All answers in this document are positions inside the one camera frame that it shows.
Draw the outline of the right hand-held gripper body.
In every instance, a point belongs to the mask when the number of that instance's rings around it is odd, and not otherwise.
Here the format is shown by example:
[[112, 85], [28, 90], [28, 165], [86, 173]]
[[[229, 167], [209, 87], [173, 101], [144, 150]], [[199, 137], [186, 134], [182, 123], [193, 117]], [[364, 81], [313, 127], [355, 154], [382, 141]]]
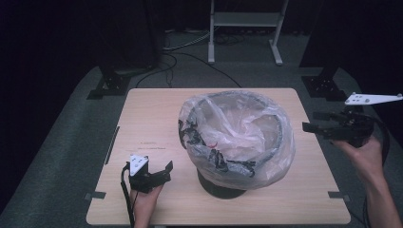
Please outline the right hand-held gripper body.
[[348, 127], [349, 132], [346, 140], [354, 147], [361, 147], [372, 134], [374, 124], [377, 124], [381, 130], [383, 146], [387, 148], [390, 145], [390, 136], [386, 127], [377, 119], [355, 111], [355, 108], [399, 101], [403, 101], [403, 94], [401, 93], [397, 95], [377, 95], [353, 92], [344, 102], [347, 108], [345, 112], [347, 120], [343, 121], [342, 124]]

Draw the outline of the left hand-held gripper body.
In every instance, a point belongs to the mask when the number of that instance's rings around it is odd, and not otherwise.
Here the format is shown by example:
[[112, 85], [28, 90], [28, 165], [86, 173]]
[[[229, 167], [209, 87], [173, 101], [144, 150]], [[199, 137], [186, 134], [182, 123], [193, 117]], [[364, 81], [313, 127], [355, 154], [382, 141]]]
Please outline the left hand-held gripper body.
[[152, 190], [152, 187], [150, 186], [148, 162], [149, 159], [147, 156], [142, 157], [135, 154], [130, 155], [129, 183], [132, 190], [146, 194]]

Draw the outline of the grey tape piece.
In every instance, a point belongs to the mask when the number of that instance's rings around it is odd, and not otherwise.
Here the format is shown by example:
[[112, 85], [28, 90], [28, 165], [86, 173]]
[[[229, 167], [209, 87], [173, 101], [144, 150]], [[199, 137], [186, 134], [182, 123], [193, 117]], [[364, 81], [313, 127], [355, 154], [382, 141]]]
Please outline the grey tape piece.
[[98, 191], [94, 191], [91, 193], [85, 193], [84, 195], [84, 199], [85, 200], [92, 200], [92, 199], [104, 199], [106, 196], [106, 192], [98, 192]]
[[329, 191], [328, 196], [330, 199], [342, 199], [345, 202], [349, 202], [351, 200], [349, 195], [343, 194], [339, 191]]

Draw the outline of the person's right hand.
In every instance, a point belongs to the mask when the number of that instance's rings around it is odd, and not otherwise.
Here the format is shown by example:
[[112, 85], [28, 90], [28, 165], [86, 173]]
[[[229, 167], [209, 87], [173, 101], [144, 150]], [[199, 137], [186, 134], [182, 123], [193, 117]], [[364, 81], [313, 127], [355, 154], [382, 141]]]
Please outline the person's right hand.
[[377, 138], [370, 137], [358, 148], [344, 141], [332, 141], [332, 144], [344, 152], [365, 184], [377, 184], [384, 179], [382, 146]]

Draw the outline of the person's left hand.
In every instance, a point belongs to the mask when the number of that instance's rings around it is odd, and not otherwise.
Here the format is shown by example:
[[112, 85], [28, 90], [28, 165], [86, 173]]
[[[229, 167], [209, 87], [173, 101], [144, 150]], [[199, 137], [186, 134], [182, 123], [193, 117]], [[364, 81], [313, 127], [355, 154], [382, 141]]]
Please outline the person's left hand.
[[131, 209], [133, 210], [136, 222], [141, 219], [151, 219], [162, 190], [163, 186], [160, 185], [152, 188], [149, 193], [138, 192], [136, 190], [130, 191]]

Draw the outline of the black strip on table edge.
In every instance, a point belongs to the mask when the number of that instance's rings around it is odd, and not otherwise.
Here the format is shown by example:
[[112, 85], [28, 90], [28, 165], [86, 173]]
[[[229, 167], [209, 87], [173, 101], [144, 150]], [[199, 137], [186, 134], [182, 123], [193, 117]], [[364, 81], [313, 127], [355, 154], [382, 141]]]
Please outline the black strip on table edge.
[[116, 138], [118, 136], [119, 130], [120, 130], [120, 127], [116, 126], [116, 128], [114, 130], [114, 133], [113, 133], [113, 136], [112, 136], [112, 139], [110, 141], [107, 153], [106, 153], [106, 158], [105, 158], [105, 161], [104, 161], [104, 165], [107, 165], [109, 163], [109, 160], [110, 160], [110, 157], [111, 157], [111, 154], [112, 154], [114, 144], [115, 144]]

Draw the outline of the black stand with base plate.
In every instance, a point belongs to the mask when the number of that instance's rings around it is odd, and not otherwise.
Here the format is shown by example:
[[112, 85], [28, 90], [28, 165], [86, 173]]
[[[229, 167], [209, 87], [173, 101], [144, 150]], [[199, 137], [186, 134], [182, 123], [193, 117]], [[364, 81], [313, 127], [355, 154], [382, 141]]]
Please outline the black stand with base plate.
[[329, 102], [344, 102], [347, 99], [345, 92], [334, 81], [337, 70], [337, 65], [328, 64], [317, 76], [301, 77], [311, 98], [325, 98]]
[[97, 61], [102, 77], [97, 86], [87, 95], [88, 100], [100, 100], [104, 96], [124, 96], [130, 79], [116, 72], [114, 66], [105, 59]]

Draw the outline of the white metal stand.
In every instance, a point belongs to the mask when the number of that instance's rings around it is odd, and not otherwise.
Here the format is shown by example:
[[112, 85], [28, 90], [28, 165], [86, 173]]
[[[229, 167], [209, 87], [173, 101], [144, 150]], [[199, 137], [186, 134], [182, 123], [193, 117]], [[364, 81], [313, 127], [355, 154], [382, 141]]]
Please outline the white metal stand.
[[210, 24], [209, 24], [209, 42], [208, 57], [209, 64], [215, 63], [215, 29], [218, 27], [241, 27], [241, 28], [274, 28], [274, 38], [269, 41], [270, 49], [273, 53], [277, 66], [282, 66], [278, 50], [278, 38], [285, 19], [285, 14], [289, 0], [282, 0], [282, 6], [279, 12], [225, 12], [215, 10], [215, 0], [210, 3]]

